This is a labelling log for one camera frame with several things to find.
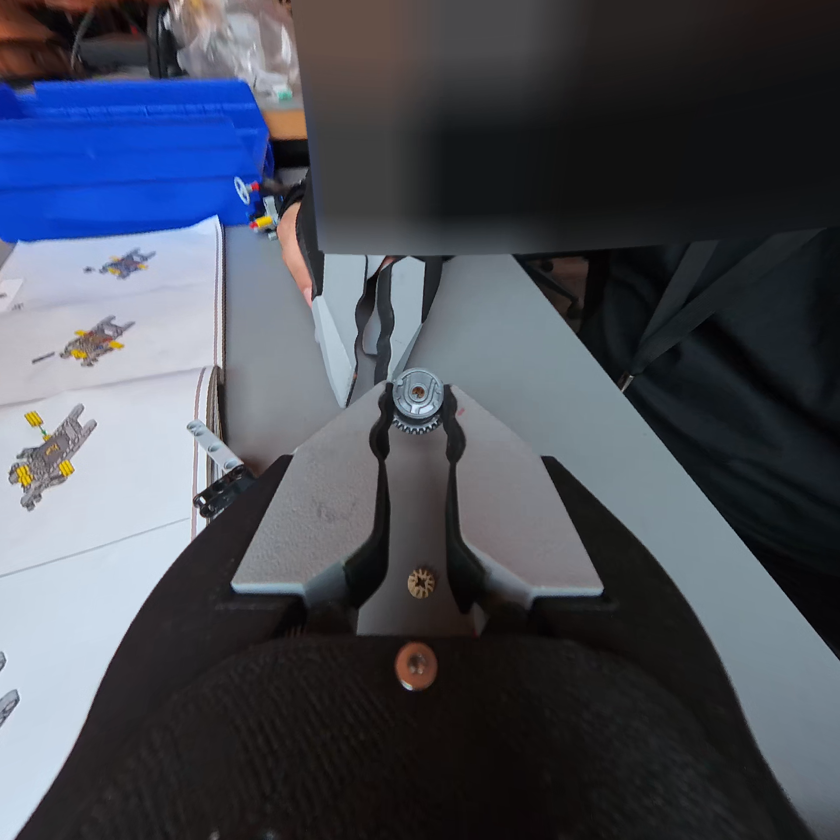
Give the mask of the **blue plastic bin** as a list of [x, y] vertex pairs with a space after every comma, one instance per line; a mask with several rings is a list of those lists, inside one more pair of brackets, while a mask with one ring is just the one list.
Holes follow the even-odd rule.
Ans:
[[273, 164], [241, 80], [2, 83], [6, 243], [246, 224]]

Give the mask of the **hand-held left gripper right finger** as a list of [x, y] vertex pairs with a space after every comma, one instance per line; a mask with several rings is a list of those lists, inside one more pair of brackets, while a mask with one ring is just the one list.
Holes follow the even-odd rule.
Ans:
[[458, 610], [529, 612], [541, 599], [601, 597], [602, 579], [530, 445], [455, 385], [444, 388], [443, 427], [446, 568]]

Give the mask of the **heap of clear plastic bags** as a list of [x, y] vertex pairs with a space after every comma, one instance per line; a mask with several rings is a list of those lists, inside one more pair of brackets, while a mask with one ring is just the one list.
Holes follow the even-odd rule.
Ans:
[[178, 66], [189, 77], [239, 79], [272, 102], [301, 98], [290, 2], [173, 1]]

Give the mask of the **pile of loose lego pieces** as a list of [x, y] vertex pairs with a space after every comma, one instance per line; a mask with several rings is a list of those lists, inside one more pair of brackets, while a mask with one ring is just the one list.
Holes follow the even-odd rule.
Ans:
[[277, 227], [286, 202], [287, 187], [273, 177], [262, 182], [234, 178], [234, 188], [243, 204], [250, 208], [248, 227], [268, 240], [277, 240]]

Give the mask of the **grey lego frame assembly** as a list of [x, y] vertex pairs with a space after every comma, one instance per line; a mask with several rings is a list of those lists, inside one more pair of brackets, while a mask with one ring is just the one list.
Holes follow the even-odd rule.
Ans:
[[195, 494], [193, 507], [210, 522], [256, 483], [247, 465], [203, 422], [192, 420], [186, 426], [200, 450], [209, 458], [213, 480]]

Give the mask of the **grey lego differential gear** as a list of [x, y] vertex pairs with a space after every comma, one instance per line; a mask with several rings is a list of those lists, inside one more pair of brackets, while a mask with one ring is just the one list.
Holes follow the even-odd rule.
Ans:
[[421, 367], [404, 370], [393, 382], [392, 425], [410, 435], [433, 432], [441, 423], [444, 398], [445, 386], [435, 373]]

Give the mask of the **wood-edged grey table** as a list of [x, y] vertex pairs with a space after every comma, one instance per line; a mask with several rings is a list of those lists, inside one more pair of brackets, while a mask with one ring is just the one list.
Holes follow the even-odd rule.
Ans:
[[277, 104], [260, 106], [269, 138], [275, 142], [298, 142], [308, 140], [306, 115], [302, 104], [288, 100]]

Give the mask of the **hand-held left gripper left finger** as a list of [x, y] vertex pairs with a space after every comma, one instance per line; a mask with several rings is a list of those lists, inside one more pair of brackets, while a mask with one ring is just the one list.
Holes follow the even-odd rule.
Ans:
[[234, 574], [233, 592], [358, 610], [382, 585], [392, 392], [390, 383], [376, 385], [297, 447]]

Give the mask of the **person's right hand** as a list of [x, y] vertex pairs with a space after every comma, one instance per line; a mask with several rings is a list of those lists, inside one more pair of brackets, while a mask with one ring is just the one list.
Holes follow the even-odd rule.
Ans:
[[303, 195], [302, 185], [289, 192], [278, 216], [276, 234], [283, 261], [304, 300], [311, 307], [313, 278], [306, 251], [301, 249], [298, 241], [298, 215]]

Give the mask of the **lego instruction booklet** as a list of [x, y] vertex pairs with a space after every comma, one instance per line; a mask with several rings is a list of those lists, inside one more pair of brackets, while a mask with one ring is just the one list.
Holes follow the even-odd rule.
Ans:
[[203, 530], [224, 229], [18, 243], [2, 267], [2, 757], [64, 759]]

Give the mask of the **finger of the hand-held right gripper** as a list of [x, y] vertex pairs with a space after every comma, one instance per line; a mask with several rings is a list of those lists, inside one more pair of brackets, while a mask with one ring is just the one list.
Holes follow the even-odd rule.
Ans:
[[381, 330], [377, 280], [395, 258], [324, 256], [314, 270], [311, 310], [332, 392], [350, 404], [364, 354], [375, 357]]
[[394, 382], [405, 370], [449, 260], [448, 256], [405, 256], [380, 270], [375, 288], [376, 384]]

